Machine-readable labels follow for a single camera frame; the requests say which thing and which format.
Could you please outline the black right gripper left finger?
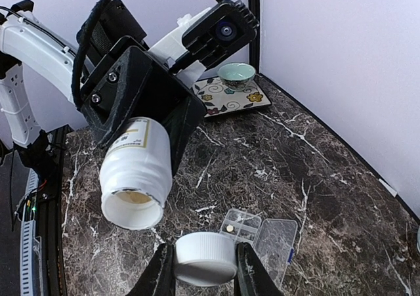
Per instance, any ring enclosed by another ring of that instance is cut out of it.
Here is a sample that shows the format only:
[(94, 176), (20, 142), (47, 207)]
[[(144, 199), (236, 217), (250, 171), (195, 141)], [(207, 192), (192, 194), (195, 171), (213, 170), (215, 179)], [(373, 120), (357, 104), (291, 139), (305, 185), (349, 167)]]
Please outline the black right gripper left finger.
[(174, 245), (162, 243), (148, 266), (127, 296), (175, 295), (176, 279), (173, 275)]

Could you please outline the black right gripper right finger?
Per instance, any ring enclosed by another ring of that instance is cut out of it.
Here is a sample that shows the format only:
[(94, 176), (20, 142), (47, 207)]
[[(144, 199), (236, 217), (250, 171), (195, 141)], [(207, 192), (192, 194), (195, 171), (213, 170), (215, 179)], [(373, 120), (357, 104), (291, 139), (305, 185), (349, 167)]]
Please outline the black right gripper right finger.
[(236, 245), (236, 257), (238, 271), (234, 278), (234, 295), (284, 296), (249, 243)]

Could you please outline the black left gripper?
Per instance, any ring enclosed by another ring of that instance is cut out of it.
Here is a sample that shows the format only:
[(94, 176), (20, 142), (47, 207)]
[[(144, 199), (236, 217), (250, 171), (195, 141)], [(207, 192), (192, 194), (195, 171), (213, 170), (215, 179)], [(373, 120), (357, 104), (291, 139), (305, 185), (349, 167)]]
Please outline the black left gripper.
[(81, 112), (99, 148), (108, 149), (132, 117), (149, 117), (169, 135), (172, 172), (203, 119), (203, 103), (146, 52), (146, 36), (121, 0), (102, 11), (89, 42), (95, 63), (81, 88)]

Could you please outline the clear plastic pill organizer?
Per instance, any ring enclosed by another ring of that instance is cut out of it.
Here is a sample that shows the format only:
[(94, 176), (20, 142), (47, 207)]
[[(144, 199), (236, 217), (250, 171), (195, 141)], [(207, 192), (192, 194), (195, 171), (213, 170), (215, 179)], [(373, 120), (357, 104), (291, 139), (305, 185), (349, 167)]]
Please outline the clear plastic pill organizer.
[[(227, 232), (232, 225), (234, 230)], [(260, 216), (229, 209), (219, 232), (234, 242), (250, 243), (277, 288), (281, 288), (294, 255), (298, 224), (289, 219), (265, 219)]]

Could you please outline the white ribbed bottle cap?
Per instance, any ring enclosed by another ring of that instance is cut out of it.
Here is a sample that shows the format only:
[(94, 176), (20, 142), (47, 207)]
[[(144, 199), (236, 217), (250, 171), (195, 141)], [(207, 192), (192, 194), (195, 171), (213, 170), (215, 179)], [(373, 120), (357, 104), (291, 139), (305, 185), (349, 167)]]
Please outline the white ribbed bottle cap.
[(222, 234), (195, 232), (175, 242), (173, 274), (176, 279), (198, 287), (214, 287), (237, 274), (236, 244)]

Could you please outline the small white pill bottle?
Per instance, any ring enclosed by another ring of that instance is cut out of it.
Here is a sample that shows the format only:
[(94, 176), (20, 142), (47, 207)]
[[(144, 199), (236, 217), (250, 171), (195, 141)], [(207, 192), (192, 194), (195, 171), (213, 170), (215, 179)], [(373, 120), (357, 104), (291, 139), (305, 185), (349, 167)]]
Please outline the small white pill bottle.
[(146, 230), (163, 217), (172, 188), (171, 150), (164, 127), (131, 118), (108, 149), (100, 169), (104, 217), (127, 230)]

